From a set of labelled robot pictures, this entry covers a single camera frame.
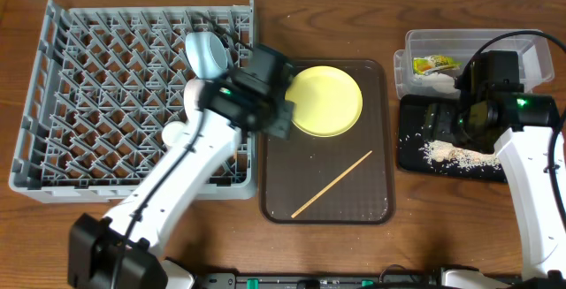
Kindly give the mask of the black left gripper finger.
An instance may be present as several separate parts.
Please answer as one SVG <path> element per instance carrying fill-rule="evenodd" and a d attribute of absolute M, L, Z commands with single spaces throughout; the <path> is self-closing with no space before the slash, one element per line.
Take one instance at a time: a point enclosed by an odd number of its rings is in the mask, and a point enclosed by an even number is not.
<path fill-rule="evenodd" d="M 282 103 L 278 103 L 275 117 L 264 129 L 264 132 L 270 136 L 288 140 L 290 137 L 293 112 L 293 102 L 284 100 Z"/>
<path fill-rule="evenodd" d="M 296 74 L 296 67 L 291 62 L 285 62 L 279 68 L 276 78 L 276 88 L 278 93 L 285 93 L 291 86 Z"/>

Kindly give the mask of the yellow plate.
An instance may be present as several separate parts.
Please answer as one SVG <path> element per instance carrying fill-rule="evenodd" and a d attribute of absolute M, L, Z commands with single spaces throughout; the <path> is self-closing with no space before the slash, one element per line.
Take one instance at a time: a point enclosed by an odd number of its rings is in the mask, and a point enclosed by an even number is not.
<path fill-rule="evenodd" d="M 328 65 L 299 72 L 285 99 L 294 104 L 294 125 L 315 137 L 345 133 L 360 118 L 363 109 L 362 91 L 355 80 Z"/>

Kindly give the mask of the white tissue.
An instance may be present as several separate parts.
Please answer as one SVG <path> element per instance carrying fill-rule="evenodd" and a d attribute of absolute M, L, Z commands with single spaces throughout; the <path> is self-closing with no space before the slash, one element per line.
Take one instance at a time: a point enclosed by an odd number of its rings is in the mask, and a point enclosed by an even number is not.
<path fill-rule="evenodd" d="M 439 93 L 452 95 L 458 92 L 455 88 L 455 79 L 445 73 L 415 74 L 414 77 L 422 86 L 431 87 Z"/>

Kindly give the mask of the light blue saucer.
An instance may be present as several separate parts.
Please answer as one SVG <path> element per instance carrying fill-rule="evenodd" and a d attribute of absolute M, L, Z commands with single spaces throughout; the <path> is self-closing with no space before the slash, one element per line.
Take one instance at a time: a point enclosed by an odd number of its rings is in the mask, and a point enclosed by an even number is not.
<path fill-rule="evenodd" d="M 212 32 L 190 33 L 185 39 L 187 61 L 195 76 L 203 80 L 220 77 L 228 68 L 226 49 Z"/>

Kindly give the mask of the rice and shell scraps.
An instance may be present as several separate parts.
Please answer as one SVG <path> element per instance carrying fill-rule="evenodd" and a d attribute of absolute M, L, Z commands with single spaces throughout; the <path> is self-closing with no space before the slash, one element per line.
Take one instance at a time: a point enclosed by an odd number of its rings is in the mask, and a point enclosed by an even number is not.
<path fill-rule="evenodd" d="M 398 163 L 410 171 L 501 169 L 501 162 L 495 154 L 456 148 L 444 141 L 426 141 L 421 133 L 401 133 L 396 143 Z"/>

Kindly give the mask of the white small cup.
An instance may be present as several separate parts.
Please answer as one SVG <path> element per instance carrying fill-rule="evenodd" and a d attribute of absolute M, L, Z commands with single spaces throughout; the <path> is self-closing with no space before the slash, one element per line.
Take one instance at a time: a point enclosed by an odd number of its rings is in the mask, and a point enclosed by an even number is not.
<path fill-rule="evenodd" d="M 172 121 L 166 124 L 161 132 L 161 138 L 167 149 L 170 149 L 177 138 L 182 134 L 185 123 Z"/>

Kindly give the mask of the green snack wrapper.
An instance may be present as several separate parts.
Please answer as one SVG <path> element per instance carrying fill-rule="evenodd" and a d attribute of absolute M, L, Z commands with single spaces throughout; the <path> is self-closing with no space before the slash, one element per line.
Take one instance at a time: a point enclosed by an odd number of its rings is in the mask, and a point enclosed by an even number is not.
<path fill-rule="evenodd" d="M 419 75 L 429 75 L 434 72 L 446 70 L 457 70 L 460 68 L 460 64 L 460 62 L 455 61 L 452 57 L 442 55 L 430 55 L 412 59 L 413 71 Z"/>

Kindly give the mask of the pink white bowl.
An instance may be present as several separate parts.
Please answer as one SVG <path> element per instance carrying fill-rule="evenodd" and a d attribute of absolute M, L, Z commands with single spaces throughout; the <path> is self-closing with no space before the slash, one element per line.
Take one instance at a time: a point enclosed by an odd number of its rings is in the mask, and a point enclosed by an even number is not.
<path fill-rule="evenodd" d="M 187 116 L 187 122 L 192 118 L 194 110 L 198 109 L 200 93 L 205 81 L 201 79 L 191 79 L 187 82 L 183 91 L 183 107 Z"/>

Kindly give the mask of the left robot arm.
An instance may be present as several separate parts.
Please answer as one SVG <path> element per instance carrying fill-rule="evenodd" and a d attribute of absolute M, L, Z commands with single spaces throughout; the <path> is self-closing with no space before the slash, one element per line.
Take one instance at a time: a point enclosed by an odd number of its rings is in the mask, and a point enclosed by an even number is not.
<path fill-rule="evenodd" d="M 103 218 L 83 214 L 69 235 L 73 288 L 192 288 L 195 277 L 163 256 L 181 216 L 245 132 L 288 134 L 285 93 L 294 66 L 251 64 L 205 81 L 188 123 L 134 192 Z"/>

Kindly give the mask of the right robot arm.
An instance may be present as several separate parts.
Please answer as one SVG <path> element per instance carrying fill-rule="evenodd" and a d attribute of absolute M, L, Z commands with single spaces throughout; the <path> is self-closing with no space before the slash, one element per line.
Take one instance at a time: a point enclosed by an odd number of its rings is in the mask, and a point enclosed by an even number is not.
<path fill-rule="evenodd" d="M 523 288 L 565 286 L 565 117 L 548 95 L 490 92 L 429 110 L 436 141 L 494 154 L 512 197 Z"/>

